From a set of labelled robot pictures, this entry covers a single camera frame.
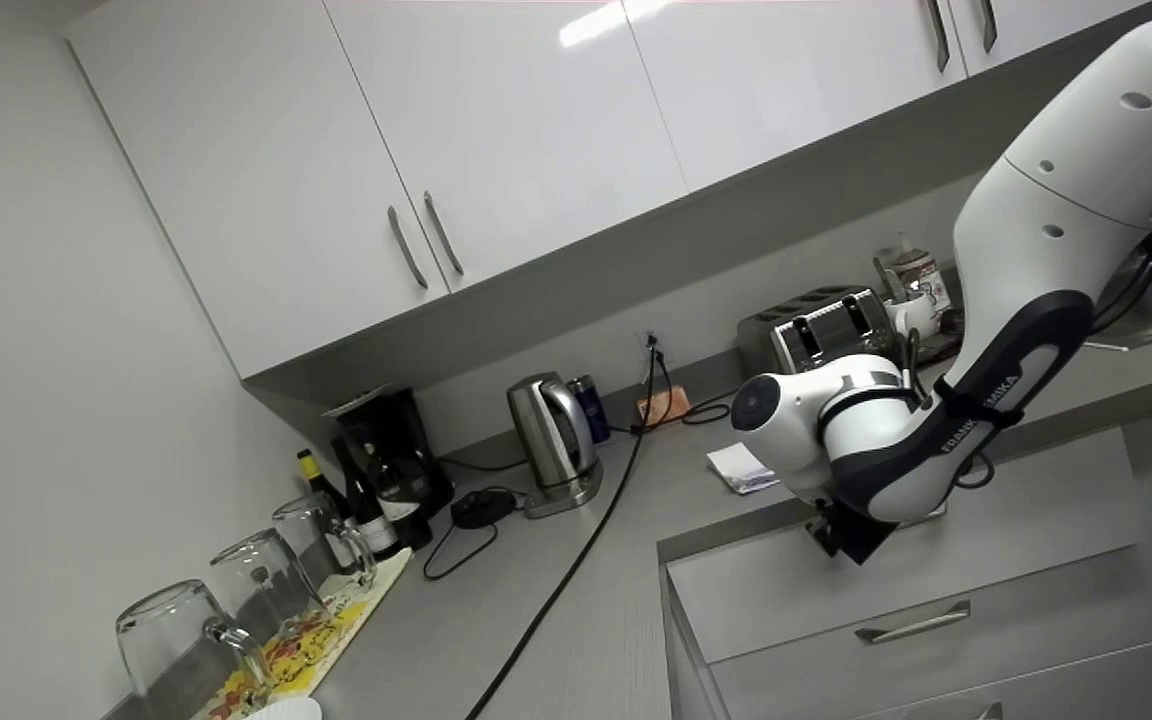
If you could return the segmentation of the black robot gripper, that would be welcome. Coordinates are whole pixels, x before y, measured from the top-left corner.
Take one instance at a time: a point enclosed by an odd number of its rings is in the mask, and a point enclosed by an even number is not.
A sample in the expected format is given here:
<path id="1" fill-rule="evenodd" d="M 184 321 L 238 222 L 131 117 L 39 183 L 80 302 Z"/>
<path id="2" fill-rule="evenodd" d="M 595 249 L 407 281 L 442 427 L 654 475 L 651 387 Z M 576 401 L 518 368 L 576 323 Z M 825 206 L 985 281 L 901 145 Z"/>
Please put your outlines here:
<path id="1" fill-rule="evenodd" d="M 892 537 L 892 525 L 868 519 L 832 499 L 814 499 L 814 519 L 808 532 L 829 557 L 844 554 L 850 566 L 865 566 Z"/>

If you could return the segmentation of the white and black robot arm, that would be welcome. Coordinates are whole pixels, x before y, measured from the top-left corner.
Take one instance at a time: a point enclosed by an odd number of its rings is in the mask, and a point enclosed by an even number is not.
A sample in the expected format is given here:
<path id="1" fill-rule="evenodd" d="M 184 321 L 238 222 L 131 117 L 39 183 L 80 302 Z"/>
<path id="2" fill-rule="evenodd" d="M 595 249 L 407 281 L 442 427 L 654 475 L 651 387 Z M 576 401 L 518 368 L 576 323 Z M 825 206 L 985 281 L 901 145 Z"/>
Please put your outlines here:
<path id="1" fill-rule="evenodd" d="M 981 177 L 952 223 L 963 340 L 931 387 L 878 351 L 760 374 L 733 427 L 808 508 L 825 554 L 868 561 L 931 515 L 1080 351 L 1129 257 L 1152 251 L 1152 22 L 1102 49 Z"/>

